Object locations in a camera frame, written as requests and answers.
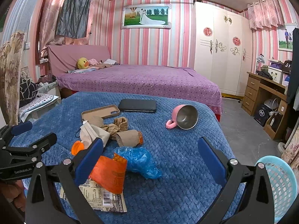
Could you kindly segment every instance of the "pink headboard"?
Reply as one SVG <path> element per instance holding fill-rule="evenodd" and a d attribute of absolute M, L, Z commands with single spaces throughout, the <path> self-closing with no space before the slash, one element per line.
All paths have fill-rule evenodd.
<path fill-rule="evenodd" d="M 98 62 L 110 59 L 108 47 L 99 45 L 49 45 L 47 51 L 52 74 L 55 76 L 75 70 L 81 57 L 96 59 Z"/>

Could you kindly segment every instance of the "mug handle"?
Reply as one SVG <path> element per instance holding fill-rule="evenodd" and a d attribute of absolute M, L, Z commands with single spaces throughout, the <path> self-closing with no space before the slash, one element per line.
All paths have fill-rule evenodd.
<path fill-rule="evenodd" d="M 176 127 L 176 122 L 173 122 L 172 120 L 166 122 L 167 129 L 173 129 L 174 127 Z"/>

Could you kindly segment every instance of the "bed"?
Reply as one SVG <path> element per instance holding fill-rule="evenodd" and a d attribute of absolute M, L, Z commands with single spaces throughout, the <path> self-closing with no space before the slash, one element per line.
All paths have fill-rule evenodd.
<path fill-rule="evenodd" d="M 146 65 L 114 65 L 82 74 L 65 73 L 75 69 L 80 57 L 105 61 L 110 58 L 106 46 L 50 45 L 53 75 L 59 87 L 74 92 L 113 92 L 188 99 L 207 105 L 220 120 L 222 97 L 219 87 L 191 68 Z"/>
<path fill-rule="evenodd" d="M 124 198 L 127 213 L 96 213 L 104 223 L 195 224 L 221 189 L 198 153 L 197 140 L 205 136 L 216 149 L 221 150 L 228 158 L 234 158 L 215 115 L 204 104 L 137 94 L 78 92 L 41 117 L 33 124 L 32 130 L 14 137 L 11 146 L 28 146 L 54 132 L 57 134 L 57 143 L 42 156 L 46 165 L 59 164 L 65 158 L 73 158 L 70 150 L 78 140 L 75 133 L 82 124 L 81 113 L 106 105 L 118 105 L 123 98 L 153 99 L 157 102 L 156 113 L 122 112 L 118 117 L 128 118 L 130 130 L 142 132 L 143 147 L 150 151 L 162 177 L 145 179 L 137 173 L 126 172 Z M 172 109 L 180 104 L 196 107 L 198 123 L 191 130 L 177 127 L 166 129 L 165 122 Z M 105 119 L 104 123 L 111 123 L 113 119 Z M 109 140 L 103 155 L 112 157 L 113 149 L 117 146 L 116 141 Z M 24 181 L 28 187 L 29 179 Z M 226 216 L 234 213 L 243 189 L 244 185 L 240 185 Z M 66 213 L 75 218 L 69 204 L 61 201 Z"/>

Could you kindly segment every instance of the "stuffed toy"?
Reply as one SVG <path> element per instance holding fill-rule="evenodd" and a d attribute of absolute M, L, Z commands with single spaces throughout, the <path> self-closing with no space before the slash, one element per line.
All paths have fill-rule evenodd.
<path fill-rule="evenodd" d="M 77 61 L 78 69 L 87 69 L 89 68 L 89 62 L 86 58 L 82 57 Z"/>

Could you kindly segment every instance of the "blue gripper pad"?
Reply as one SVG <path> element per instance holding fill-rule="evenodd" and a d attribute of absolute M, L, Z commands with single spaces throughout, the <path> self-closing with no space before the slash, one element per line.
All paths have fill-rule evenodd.
<path fill-rule="evenodd" d="M 21 123 L 19 125 L 12 127 L 10 132 L 12 135 L 18 136 L 31 129 L 32 129 L 32 123 L 30 121 L 27 121 L 26 123 Z"/>
<path fill-rule="evenodd" d="M 198 140 L 198 151 L 215 182 L 224 187 L 227 182 L 226 169 L 204 137 Z"/>
<path fill-rule="evenodd" d="M 100 138 L 96 140 L 95 144 L 92 145 L 92 148 L 88 149 L 88 153 L 75 170 L 74 182 L 77 186 L 86 182 L 86 179 L 88 179 L 89 174 L 102 155 L 103 149 L 103 141 Z"/>

